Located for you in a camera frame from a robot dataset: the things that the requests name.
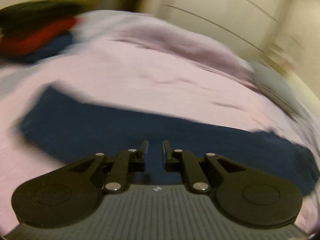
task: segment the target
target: pile of clothes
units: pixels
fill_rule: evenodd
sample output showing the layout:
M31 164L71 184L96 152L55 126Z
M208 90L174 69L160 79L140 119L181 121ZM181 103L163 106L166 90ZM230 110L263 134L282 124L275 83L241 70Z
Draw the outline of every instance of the pile of clothes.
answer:
M0 57L33 64L73 44L69 31L82 6L63 0L30 1L0 10Z

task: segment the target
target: navy blue fabric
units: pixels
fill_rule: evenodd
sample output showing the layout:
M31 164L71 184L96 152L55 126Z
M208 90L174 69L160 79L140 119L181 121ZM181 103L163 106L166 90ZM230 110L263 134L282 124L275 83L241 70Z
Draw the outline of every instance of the navy blue fabric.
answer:
M71 32L66 32L61 36L52 39L47 45L37 51L23 57L13 58L13 61L19 63L33 64L38 60L58 55L67 46L73 44L73 36Z
M169 140L173 149L186 149L199 157L214 152L287 179L303 195L311 192L319 178L310 150L274 133L84 104L53 86L44 90L20 129L28 141L65 163L97 152L114 156L120 150L139 148L147 139L147 172L135 174L134 183L181 183L178 173L166 173L163 168L163 140Z

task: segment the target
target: gray ribbed base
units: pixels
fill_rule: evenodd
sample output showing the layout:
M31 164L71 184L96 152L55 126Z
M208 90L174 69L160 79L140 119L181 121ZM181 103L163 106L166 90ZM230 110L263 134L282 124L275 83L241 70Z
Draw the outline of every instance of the gray ribbed base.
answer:
M303 236L293 225L257 230L222 216L208 196L183 185L131 185L106 195L98 210L72 226L57 229L18 226L8 240L287 240Z

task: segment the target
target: red cloth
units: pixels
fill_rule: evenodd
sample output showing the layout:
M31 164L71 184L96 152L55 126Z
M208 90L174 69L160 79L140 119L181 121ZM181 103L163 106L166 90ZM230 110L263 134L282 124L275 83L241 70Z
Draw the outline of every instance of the red cloth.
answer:
M35 52L53 38L71 29L76 24L76 21L76 18L59 19L24 37L4 36L0 41L0 55L11 58Z

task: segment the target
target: silver screw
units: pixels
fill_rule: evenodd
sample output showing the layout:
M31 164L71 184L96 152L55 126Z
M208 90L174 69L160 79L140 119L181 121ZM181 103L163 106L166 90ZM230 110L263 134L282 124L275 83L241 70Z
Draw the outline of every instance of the silver screw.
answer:
M110 183L105 185L105 188L107 190L117 191L117 190L121 189L121 184L119 184L117 182L110 182Z
M196 182L195 184L192 185L192 187L195 190L203 191L209 188L209 185L206 184L205 182Z

